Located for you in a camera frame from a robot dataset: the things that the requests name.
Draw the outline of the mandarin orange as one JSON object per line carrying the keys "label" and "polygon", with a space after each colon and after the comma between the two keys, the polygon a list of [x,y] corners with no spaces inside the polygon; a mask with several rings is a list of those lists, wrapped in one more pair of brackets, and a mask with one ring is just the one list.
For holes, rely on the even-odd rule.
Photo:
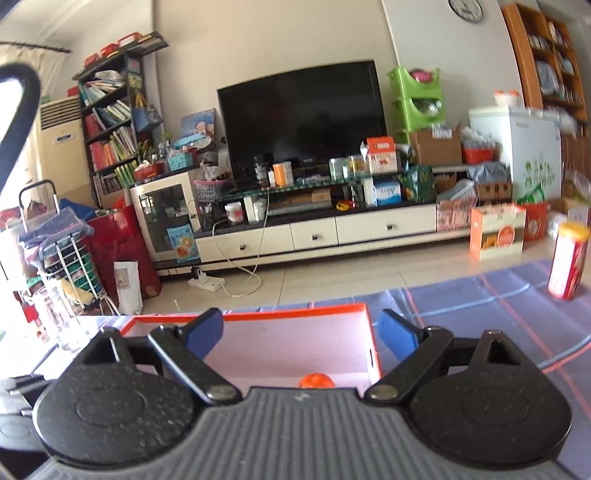
{"label": "mandarin orange", "polygon": [[301,389],[332,389],[335,388],[335,382],[329,375],[315,372],[301,378],[298,387]]}

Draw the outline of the white power strip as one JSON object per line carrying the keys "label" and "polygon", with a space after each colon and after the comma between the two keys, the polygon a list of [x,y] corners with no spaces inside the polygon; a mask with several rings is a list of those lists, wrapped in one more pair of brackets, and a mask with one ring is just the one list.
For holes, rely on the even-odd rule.
{"label": "white power strip", "polygon": [[223,278],[210,276],[201,272],[197,275],[197,278],[191,278],[188,281],[188,285],[193,289],[216,292],[224,288],[225,281]]}

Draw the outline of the orange cardboard box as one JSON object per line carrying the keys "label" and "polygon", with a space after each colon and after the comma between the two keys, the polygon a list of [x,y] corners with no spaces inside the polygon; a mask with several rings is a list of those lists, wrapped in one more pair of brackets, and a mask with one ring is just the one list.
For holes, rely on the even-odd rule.
{"label": "orange cardboard box", "polygon": [[[221,341],[204,362],[242,393],[253,387],[296,388],[305,375],[329,375],[335,388],[365,392],[382,375],[375,335],[363,304],[280,311],[223,313]],[[183,326],[195,315],[135,316],[124,337],[143,337],[165,372],[171,371],[147,335],[160,325]]]}

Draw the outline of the white TV stand cabinet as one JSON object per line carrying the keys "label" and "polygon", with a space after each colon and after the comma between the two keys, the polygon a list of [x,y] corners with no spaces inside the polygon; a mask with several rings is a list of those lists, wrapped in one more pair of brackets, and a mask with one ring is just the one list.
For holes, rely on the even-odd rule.
{"label": "white TV stand cabinet", "polygon": [[238,225],[221,221],[204,230],[197,216],[195,174],[194,170],[167,174],[130,190],[160,276],[329,258],[469,235],[468,221],[442,227],[435,203],[414,202],[269,216]]}

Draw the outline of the purple plaid cloth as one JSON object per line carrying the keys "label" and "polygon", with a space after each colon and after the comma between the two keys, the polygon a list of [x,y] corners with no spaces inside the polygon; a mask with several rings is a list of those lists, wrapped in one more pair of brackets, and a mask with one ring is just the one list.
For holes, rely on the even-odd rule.
{"label": "purple plaid cloth", "polygon": [[238,403],[209,406],[163,370],[145,338],[105,328],[35,404],[48,453],[35,477],[586,479],[590,296],[558,301],[547,277],[546,264],[526,264],[342,304],[263,310],[365,305],[379,380],[399,364],[378,333],[383,310],[451,331],[440,375],[408,400],[253,387]]}

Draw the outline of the orange white gift bag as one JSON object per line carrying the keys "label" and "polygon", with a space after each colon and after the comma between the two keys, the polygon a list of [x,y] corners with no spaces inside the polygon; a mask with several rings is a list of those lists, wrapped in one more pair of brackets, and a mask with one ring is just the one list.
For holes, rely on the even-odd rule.
{"label": "orange white gift bag", "polygon": [[520,254],[525,224],[526,211],[515,204],[473,208],[470,254],[479,261]]}

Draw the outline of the blue tissue box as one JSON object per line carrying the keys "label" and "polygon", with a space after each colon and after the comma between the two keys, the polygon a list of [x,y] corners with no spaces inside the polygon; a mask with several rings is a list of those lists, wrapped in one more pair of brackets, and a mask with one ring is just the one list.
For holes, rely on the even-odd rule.
{"label": "blue tissue box", "polygon": [[401,203],[401,184],[396,180],[389,180],[374,184],[374,198],[377,206]]}

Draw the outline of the orange white carton box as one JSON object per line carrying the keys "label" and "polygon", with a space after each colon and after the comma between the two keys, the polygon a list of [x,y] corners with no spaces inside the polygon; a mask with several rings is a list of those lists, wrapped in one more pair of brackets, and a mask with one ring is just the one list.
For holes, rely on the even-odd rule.
{"label": "orange white carton box", "polygon": [[399,171],[397,147],[390,136],[367,138],[367,154],[370,173],[386,174]]}

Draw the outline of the white floor air conditioner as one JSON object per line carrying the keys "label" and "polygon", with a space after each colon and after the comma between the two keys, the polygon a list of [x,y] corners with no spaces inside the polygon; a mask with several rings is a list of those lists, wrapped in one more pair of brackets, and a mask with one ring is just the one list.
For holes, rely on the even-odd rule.
{"label": "white floor air conditioner", "polygon": [[54,183],[60,198],[93,207],[79,99],[41,105],[39,121],[41,178]]}

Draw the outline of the dark bookshelf with books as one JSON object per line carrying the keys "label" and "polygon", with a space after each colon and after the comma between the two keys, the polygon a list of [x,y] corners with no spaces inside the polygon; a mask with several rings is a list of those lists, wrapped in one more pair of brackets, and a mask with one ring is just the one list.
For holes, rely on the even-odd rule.
{"label": "dark bookshelf with books", "polygon": [[144,58],[167,47],[156,31],[133,33],[118,45],[108,45],[73,76],[90,186],[100,208],[110,208],[123,197],[147,156],[153,134],[140,125],[136,112],[148,104]]}

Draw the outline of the white chest freezer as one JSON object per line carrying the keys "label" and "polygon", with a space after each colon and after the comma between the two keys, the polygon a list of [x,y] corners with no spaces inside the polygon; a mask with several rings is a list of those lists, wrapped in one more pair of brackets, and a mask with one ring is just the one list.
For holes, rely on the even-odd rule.
{"label": "white chest freezer", "polygon": [[563,166],[559,116],[548,110],[491,106],[469,111],[472,130],[497,144],[497,159],[509,168],[513,198],[540,187],[547,199],[561,196]]}

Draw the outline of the green stacking storage bins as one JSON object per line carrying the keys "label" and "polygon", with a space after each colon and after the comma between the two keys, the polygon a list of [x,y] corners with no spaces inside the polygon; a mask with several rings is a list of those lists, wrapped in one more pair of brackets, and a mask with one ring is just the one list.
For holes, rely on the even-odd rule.
{"label": "green stacking storage bins", "polygon": [[394,141],[410,144],[410,134],[446,123],[441,70],[399,66],[388,73],[393,95]]}

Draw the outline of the white bowl with oranges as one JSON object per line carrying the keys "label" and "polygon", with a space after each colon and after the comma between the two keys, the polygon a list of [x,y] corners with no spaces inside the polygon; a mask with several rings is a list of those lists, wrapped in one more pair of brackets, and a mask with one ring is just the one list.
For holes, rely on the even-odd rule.
{"label": "white bowl with oranges", "polygon": [[517,91],[496,91],[493,98],[497,106],[520,108],[523,106],[521,94]]}

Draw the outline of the wooden display shelf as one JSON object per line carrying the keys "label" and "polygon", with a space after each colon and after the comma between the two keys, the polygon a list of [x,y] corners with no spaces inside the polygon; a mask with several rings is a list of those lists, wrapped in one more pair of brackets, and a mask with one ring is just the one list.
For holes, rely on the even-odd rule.
{"label": "wooden display shelf", "polygon": [[527,107],[554,110],[573,122],[562,135],[566,167],[590,174],[590,126],[574,45],[565,23],[522,3],[501,8]]}

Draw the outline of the round wall clock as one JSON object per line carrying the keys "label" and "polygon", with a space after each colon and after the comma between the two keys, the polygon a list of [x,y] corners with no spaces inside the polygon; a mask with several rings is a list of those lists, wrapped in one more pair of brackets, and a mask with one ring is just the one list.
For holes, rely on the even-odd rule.
{"label": "round wall clock", "polygon": [[485,12],[478,0],[449,0],[449,7],[462,20],[479,24],[484,20]]}

